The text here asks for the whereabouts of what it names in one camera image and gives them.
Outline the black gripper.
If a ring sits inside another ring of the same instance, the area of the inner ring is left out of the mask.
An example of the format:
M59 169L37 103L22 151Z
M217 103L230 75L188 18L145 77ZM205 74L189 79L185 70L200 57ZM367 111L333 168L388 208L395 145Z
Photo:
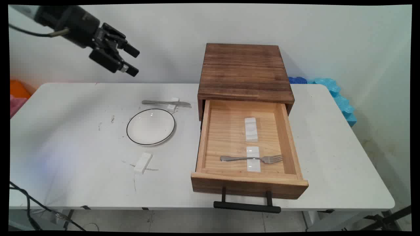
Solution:
M111 73L118 71L132 77L138 74L138 69L120 57L118 49L122 49L132 57L140 54L139 50L128 43L126 36L107 23L100 24L100 20L84 9L65 9L63 12L63 29L68 33L63 37L81 48L91 47L93 51L89 58ZM117 53L108 54L104 49L110 48Z

